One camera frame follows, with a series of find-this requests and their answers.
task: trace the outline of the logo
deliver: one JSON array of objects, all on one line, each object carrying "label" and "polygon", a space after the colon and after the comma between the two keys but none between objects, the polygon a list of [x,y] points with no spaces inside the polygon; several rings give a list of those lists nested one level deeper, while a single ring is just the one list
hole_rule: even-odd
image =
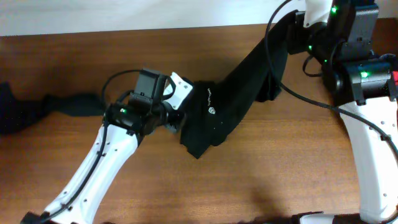
[{"label": "logo", "polygon": [[216,114],[216,110],[214,109],[214,107],[209,107],[209,113],[211,114]]},{"label": "logo", "polygon": [[211,100],[210,100],[210,96],[211,96],[211,91],[208,88],[207,91],[209,92],[209,98],[207,98],[207,106],[210,106]]}]

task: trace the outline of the green led light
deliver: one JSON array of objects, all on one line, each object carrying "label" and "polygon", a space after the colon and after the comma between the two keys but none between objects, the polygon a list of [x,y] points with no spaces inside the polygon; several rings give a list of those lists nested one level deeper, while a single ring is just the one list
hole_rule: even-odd
[{"label": "green led light", "polygon": [[332,12],[332,13],[336,13],[336,12],[337,12],[337,7],[336,7],[336,6],[333,6],[333,7],[331,8],[331,12]]},{"label": "green led light", "polygon": [[370,74],[368,72],[361,72],[362,78],[367,78]]}]

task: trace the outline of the white wall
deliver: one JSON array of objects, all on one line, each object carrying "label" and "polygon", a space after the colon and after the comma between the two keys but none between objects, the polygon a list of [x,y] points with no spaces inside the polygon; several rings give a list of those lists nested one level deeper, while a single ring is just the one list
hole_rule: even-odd
[{"label": "white wall", "polygon": [[[0,0],[0,35],[263,24],[283,1]],[[379,5],[380,17],[398,17],[398,0]],[[286,5],[275,21],[294,9],[305,10],[305,0]]]}]

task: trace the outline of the white robotic arm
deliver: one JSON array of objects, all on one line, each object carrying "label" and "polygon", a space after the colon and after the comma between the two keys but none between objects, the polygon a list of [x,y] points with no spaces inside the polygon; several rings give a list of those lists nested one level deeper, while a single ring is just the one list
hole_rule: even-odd
[{"label": "white robotic arm", "polygon": [[[171,76],[171,80],[175,84],[175,89],[173,91],[172,85],[169,85],[163,91],[163,95],[172,94],[169,99],[164,101],[170,105],[171,110],[177,111],[182,101],[189,95],[193,87],[174,72]],[[126,110],[120,109],[120,112],[125,113]],[[109,124],[108,126],[102,125],[85,160],[58,197],[45,208],[44,215],[38,218],[33,213],[28,213],[21,223],[93,223],[95,213],[105,193],[119,169],[136,151],[140,140],[141,138],[138,135],[129,132],[128,129],[122,126],[115,124]],[[95,160],[98,157],[103,142],[105,142],[103,152],[95,170],[90,175],[87,183],[83,185],[90,169],[93,167],[93,164],[95,164]],[[72,204],[66,209],[60,210],[75,196],[81,186],[84,186],[84,188],[73,200]],[[58,214],[54,217],[48,216],[54,213]]]},{"label": "white robotic arm", "polygon": [[[347,103],[340,108],[377,124],[398,144],[397,102],[389,97],[366,100],[366,105]],[[398,204],[398,165],[382,137],[373,128],[341,114],[353,147],[361,195],[360,217],[367,223],[388,220]],[[300,219],[300,224],[332,224],[334,215],[312,214]]]}]

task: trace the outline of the crumpled black cloth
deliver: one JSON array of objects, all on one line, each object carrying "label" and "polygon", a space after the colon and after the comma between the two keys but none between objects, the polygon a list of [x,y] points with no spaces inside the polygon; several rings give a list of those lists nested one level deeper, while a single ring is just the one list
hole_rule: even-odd
[{"label": "crumpled black cloth", "polygon": [[69,97],[47,95],[39,101],[15,99],[8,83],[0,83],[0,134],[12,134],[35,124],[52,111],[69,116],[101,116],[103,104],[96,94]]},{"label": "crumpled black cloth", "polygon": [[[287,61],[285,38],[295,12],[282,18],[269,33],[269,50],[275,76],[282,79]],[[187,120],[180,143],[197,159],[209,148],[223,143],[256,101],[274,100],[280,87],[266,61],[264,39],[220,83],[195,82],[193,93],[183,106]]]}]

